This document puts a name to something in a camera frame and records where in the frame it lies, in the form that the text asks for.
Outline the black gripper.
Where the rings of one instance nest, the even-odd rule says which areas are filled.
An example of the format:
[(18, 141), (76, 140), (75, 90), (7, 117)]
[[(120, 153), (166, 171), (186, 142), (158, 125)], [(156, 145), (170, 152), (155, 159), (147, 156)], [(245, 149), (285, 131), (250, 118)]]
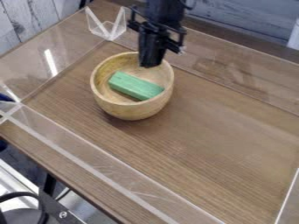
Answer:
[(167, 51), (183, 49), (186, 29), (182, 26), (186, 0), (146, 0), (144, 6), (132, 5), (128, 27), (139, 34), (139, 64), (156, 67)]

